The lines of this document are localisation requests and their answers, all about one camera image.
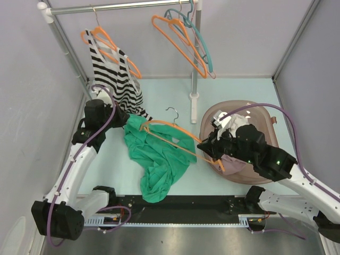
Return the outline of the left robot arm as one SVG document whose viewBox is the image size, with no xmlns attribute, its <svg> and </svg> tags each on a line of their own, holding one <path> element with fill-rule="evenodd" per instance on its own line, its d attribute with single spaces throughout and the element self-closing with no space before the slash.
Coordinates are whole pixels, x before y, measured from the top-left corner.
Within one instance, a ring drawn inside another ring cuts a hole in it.
<svg viewBox="0 0 340 255">
<path fill-rule="evenodd" d="M 123 127 L 129 118 L 118 103 L 101 99 L 86 102 L 84 118 L 71 141 L 69 157 L 51 191 L 31 207 L 39 234 L 76 240 L 85 222 L 94 214 L 112 212 L 118 205 L 114 188 L 96 186 L 89 195 L 77 199 L 81 183 L 92 161 L 99 154 L 106 132 Z"/>
</svg>

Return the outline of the orange hanger front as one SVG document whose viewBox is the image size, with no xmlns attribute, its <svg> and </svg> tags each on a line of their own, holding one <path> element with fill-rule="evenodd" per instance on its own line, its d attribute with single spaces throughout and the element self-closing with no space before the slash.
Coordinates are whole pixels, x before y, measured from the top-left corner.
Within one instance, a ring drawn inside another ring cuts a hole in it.
<svg viewBox="0 0 340 255">
<path fill-rule="evenodd" d="M 170 145 L 172 145 L 174 147 L 177 147 L 177 148 L 179 148 L 179 149 L 181 149 L 181 150 L 183 150 L 183 151 L 185 151 L 185 152 L 187 152 L 187 153 L 189 153 L 191 155 L 194 155 L 195 157 L 201 158 L 201 159 L 205 160 L 206 162 L 208 162 L 208 163 L 210 163 L 212 165 L 218 165 L 221 168 L 222 172 L 225 172 L 225 167 L 224 167 L 224 165 L 223 165 L 223 163 L 222 163 L 222 161 L 220 159 L 219 160 L 213 160 L 213 159 L 208 160 L 204 156 L 200 156 L 200 155 L 198 155 L 196 153 L 193 153 L 192 151 L 187 150 L 184 147 L 179 146 L 176 142 L 173 142 L 174 136 L 172 136 L 172 138 L 170 140 L 167 140 L 167 139 L 165 139 L 165 138 L 163 138 L 163 137 L 153 133 L 150 130 L 150 127 L 149 127 L 150 124 L 161 124 L 163 126 L 169 126 L 172 129 L 174 129 L 174 130 L 178 130 L 179 132 L 181 132 L 181 133 L 185 134 L 186 136 L 190 137 L 193 141 L 195 141 L 197 143 L 202 143 L 202 140 L 200 140 L 195 135 L 193 135 L 189 131 L 181 128 L 180 126 L 178 126 L 176 124 L 176 120 L 179 118 L 179 113 L 178 113 L 178 111 L 174 107 L 168 107 L 168 108 L 166 108 L 166 111 L 168 111 L 169 109 L 174 110 L 175 113 L 176 113 L 176 117 L 173 119 L 172 123 L 166 122 L 166 121 L 161 121 L 161 120 L 150 120 L 150 121 L 146 121 L 143 124 L 141 124 L 140 131 L 145 131 L 148 134 L 150 134 L 150 135 L 152 135 L 152 136 L 154 136 L 154 137 L 156 137 L 156 138 L 158 138 L 158 139 L 160 139 L 160 140 L 162 140 L 162 141 L 164 141 L 166 143 L 169 143 Z"/>
</svg>

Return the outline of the green tank top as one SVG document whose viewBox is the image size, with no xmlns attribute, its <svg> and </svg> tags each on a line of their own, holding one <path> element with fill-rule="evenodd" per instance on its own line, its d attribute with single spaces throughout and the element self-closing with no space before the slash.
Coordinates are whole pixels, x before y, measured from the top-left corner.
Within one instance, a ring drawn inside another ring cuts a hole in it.
<svg viewBox="0 0 340 255">
<path fill-rule="evenodd" d="M 177 182 L 197 157 L 166 143 L 145 131 L 140 126 L 147 120 L 138 115 L 131 115 L 124 126 L 124 141 L 130 159 L 144 169 L 140 179 L 140 190 L 143 200 L 149 203 L 162 201 L 169 193 L 171 186 Z M 150 125 L 150 130 L 187 150 L 196 153 L 194 141 L 185 134 L 169 126 Z"/>
</svg>

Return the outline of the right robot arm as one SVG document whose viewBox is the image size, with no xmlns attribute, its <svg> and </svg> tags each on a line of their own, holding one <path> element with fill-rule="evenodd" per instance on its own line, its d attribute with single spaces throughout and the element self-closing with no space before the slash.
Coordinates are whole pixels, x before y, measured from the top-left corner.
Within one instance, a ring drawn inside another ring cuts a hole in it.
<svg viewBox="0 0 340 255">
<path fill-rule="evenodd" d="M 277 182 L 302 196 L 302 200 L 284 198 L 253 185 L 245 197 L 246 209 L 298 219 L 315 227 L 325 238 L 339 242 L 339 194 L 302 172 L 297 160 L 281 148 L 266 143 L 265 135 L 252 124 L 237 128 L 233 137 L 228 131 L 219 138 L 218 131 L 197 145 L 212 159 L 228 155 L 249 163 L 260 176 Z"/>
</svg>

